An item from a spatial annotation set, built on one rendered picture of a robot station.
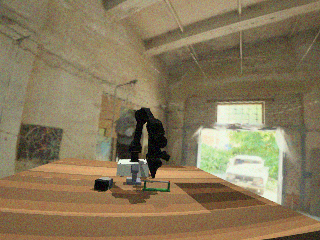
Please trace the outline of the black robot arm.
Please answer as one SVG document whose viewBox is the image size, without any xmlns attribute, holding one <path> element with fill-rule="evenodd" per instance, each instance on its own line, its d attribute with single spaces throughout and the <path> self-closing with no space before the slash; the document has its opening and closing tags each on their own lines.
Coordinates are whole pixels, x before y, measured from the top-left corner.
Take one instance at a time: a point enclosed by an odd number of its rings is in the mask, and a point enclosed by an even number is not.
<svg viewBox="0 0 320 240">
<path fill-rule="evenodd" d="M 159 148 L 158 159 L 163 159 L 169 162 L 170 155 L 166 151 L 161 152 L 164 149 L 168 141 L 164 137 L 165 130 L 162 122 L 156 119 L 151 112 L 150 108 L 142 108 L 137 110 L 135 113 L 136 119 L 136 130 L 134 135 L 134 140 L 131 142 L 129 147 L 129 153 L 131 154 L 130 162 L 139 162 L 139 153 L 142 153 L 141 136 L 143 132 L 144 124 L 147 122 L 146 128 L 148 131 L 148 145 Z"/>
</svg>

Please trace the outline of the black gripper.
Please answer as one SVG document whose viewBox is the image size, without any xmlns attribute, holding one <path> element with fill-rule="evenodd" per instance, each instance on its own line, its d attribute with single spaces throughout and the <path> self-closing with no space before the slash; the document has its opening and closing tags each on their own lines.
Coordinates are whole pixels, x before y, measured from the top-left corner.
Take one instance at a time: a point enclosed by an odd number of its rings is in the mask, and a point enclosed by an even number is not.
<svg viewBox="0 0 320 240">
<path fill-rule="evenodd" d="M 152 179 L 155 179 L 157 170 L 162 167 L 162 161 L 158 158 L 160 148 L 148 145 L 148 153 L 146 154 L 146 161 Z"/>
</svg>

